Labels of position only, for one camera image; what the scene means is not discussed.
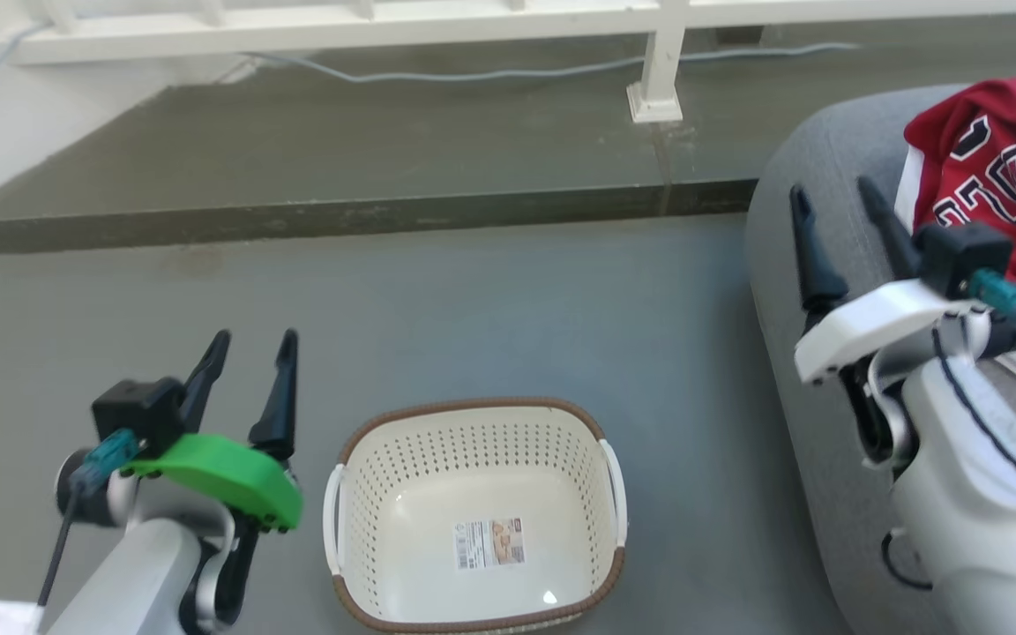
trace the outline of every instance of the red clothing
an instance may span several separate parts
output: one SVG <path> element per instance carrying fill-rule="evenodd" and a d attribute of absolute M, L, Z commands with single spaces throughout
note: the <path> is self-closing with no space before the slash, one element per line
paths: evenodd
<path fill-rule="evenodd" d="M 896 212 L 908 229 L 987 223 L 1013 239 L 1008 273 L 1016 277 L 1016 79 L 948 98 L 915 117 L 904 137 L 912 151 Z M 904 198 L 914 198 L 911 209 L 902 209 Z"/>

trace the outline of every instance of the gray ottoman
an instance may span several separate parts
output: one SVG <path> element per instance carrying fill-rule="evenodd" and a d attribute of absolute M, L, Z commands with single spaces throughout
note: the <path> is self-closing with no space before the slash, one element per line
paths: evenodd
<path fill-rule="evenodd" d="M 855 177 L 872 177 L 895 196 L 906 153 L 904 125 L 959 88 L 868 97 L 811 117 L 766 166 L 747 218 L 751 289 L 819 550 L 834 597 L 858 635 L 940 635 L 952 628 L 936 614 L 928 593 L 900 586 L 880 565 L 880 538 L 898 524 L 888 501 L 891 474 L 860 464 L 858 431 L 841 386 L 803 386 L 793 369 L 804 317 L 786 196 L 793 184 L 810 193 L 819 236 L 849 281 L 851 298 L 890 280 L 876 229 L 860 205 Z M 1016 378 L 993 363 L 983 371 L 1016 410 Z M 905 551 L 905 544 L 896 545 L 898 566 L 919 575 Z"/>

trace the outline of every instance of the brown basket rim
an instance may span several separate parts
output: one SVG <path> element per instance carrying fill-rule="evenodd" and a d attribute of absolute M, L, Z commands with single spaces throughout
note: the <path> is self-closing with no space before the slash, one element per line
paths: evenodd
<path fill-rule="evenodd" d="M 562 398 L 464 398 L 464 400 L 458 401 L 444 401 L 404 407 L 400 410 L 379 415 L 378 418 L 374 418 L 370 422 L 367 422 L 363 427 L 360 427 L 354 435 L 351 435 L 351 438 L 347 439 L 347 443 L 344 444 L 343 449 L 339 452 L 338 462 L 346 464 L 347 459 L 351 458 L 351 452 L 356 449 L 359 442 L 363 441 L 363 438 L 367 437 L 368 433 L 371 433 L 371 431 L 374 431 L 379 426 L 384 424 L 396 422 L 399 419 L 418 418 L 418 416 L 421 415 L 452 412 L 456 410 L 474 410 L 479 409 L 479 407 L 504 406 L 554 407 L 554 409 L 564 410 L 565 412 L 573 415 L 575 418 L 579 419 L 579 421 L 590 430 L 590 433 L 593 434 L 593 437 L 598 441 L 604 441 L 604 439 L 606 439 L 605 434 L 601 431 L 601 427 L 598 426 L 597 422 L 593 421 L 593 418 L 587 414 L 586 410 L 573 404 L 572 402 L 562 400 Z M 552 622 L 557 619 L 567 619 L 572 616 L 582 614 L 582 612 L 590 611 L 593 607 L 598 606 L 598 604 L 601 602 L 601 599 L 606 598 L 606 595 L 609 595 L 610 591 L 613 590 L 614 584 L 618 583 L 618 577 L 622 573 L 622 565 L 624 565 L 624 563 L 625 547 L 614 548 L 614 560 L 610 563 L 610 573 L 606 574 L 606 579 L 601 581 L 601 584 L 599 584 L 596 590 L 590 593 L 587 598 L 582 598 L 573 605 L 558 607 L 554 608 L 554 610 L 545 612 L 532 612 L 531 614 L 512 616 L 512 618 L 481 619 L 475 620 L 475 622 L 406 623 L 387 622 L 387 620 L 376 619 L 374 616 L 368 615 L 363 608 L 360 608 L 359 605 L 356 604 L 355 598 L 351 597 L 351 590 L 347 590 L 347 584 L 343 580 L 342 575 L 331 576 L 331 582 L 335 585 L 335 595 L 339 598 L 339 604 L 342 604 L 343 608 L 345 608 L 345 610 L 351 613 L 352 617 L 358 620 L 360 624 L 363 624 L 368 628 L 374 628 L 375 631 L 416 632 L 416 634 L 421 634 L 421 632 L 484 632 L 503 630 L 503 628 L 519 628 L 520 626 L 544 624 L 545 622 Z"/>

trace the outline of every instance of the perforated basket wall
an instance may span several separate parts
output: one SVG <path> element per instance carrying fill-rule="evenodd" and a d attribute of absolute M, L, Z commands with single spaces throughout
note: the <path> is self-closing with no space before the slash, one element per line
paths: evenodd
<path fill-rule="evenodd" d="M 572 418 L 545 419 L 545 425 L 494 418 L 471 423 L 475 407 L 554 407 Z M 457 416 L 441 418 L 441 414 Z M 420 416 L 436 415 L 434 424 Z M 567 622 L 601 601 L 617 582 L 625 548 L 617 546 L 616 511 L 610 471 L 599 441 L 601 430 L 580 407 L 551 398 L 498 398 L 433 404 L 384 415 L 364 426 L 341 454 L 341 576 L 336 591 L 360 622 L 384 632 L 524 632 Z M 456 474 L 466 478 L 493 466 L 542 467 L 561 472 L 578 488 L 590 554 L 593 593 L 575 605 L 512 619 L 411 624 L 386 622 L 378 588 L 380 506 L 396 488 L 416 479 Z"/>

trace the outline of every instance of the barcode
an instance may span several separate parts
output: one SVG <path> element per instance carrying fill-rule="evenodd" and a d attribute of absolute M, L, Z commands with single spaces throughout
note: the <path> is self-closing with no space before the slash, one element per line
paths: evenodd
<path fill-rule="evenodd" d="M 457 568 L 468 568 L 468 542 L 457 538 Z"/>

